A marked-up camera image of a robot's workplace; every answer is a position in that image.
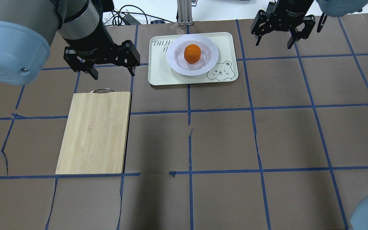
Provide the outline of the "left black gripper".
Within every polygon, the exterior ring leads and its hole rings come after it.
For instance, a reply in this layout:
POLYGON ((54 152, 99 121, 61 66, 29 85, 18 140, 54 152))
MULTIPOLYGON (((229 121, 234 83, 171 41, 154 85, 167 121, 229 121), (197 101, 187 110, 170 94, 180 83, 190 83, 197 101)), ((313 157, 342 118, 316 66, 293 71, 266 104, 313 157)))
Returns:
POLYGON ((90 72, 94 80, 98 80, 95 64, 126 67, 132 77, 140 65, 140 54, 133 41, 125 40, 117 45, 102 22, 87 37, 65 41, 68 44, 63 54, 65 62, 75 72, 90 72))

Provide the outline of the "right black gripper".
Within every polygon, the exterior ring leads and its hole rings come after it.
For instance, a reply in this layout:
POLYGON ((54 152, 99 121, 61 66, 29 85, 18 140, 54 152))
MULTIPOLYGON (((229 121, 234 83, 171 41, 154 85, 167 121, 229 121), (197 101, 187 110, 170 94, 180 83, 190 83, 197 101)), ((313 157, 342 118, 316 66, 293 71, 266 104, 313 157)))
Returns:
POLYGON ((260 9, 251 25, 251 34, 257 36, 256 46, 263 35, 273 31, 291 32, 287 48, 291 49, 299 39, 307 39, 316 23, 314 15, 308 15, 313 0, 277 0, 271 15, 260 9))

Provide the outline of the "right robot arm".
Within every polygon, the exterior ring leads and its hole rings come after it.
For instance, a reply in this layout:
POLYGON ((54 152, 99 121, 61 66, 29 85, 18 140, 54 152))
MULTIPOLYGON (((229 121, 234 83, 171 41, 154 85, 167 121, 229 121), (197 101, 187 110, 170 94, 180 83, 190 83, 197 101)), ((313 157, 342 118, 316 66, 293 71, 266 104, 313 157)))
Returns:
MULTIPOLYGON (((256 46, 261 38, 273 31, 290 32, 291 37, 287 43, 290 49, 296 41, 307 39, 316 20, 308 11, 314 0, 275 0, 269 2, 267 10, 259 10, 251 25, 251 34, 257 37, 256 46)), ((368 0, 317 0, 322 15, 317 26, 321 32, 326 19, 330 17, 343 17, 347 14, 361 12, 368 4, 368 0)))

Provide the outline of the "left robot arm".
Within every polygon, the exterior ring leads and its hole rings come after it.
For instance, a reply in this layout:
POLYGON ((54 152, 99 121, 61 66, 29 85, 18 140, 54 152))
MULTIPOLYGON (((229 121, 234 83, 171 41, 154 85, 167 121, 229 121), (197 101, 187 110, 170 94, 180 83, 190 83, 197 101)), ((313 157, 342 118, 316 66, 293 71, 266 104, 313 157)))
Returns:
POLYGON ((111 0, 0 0, 0 82, 32 83, 50 56, 56 33, 67 43, 63 59, 95 80, 96 64, 126 67, 134 76, 140 55, 131 40, 114 43, 102 18, 111 0))

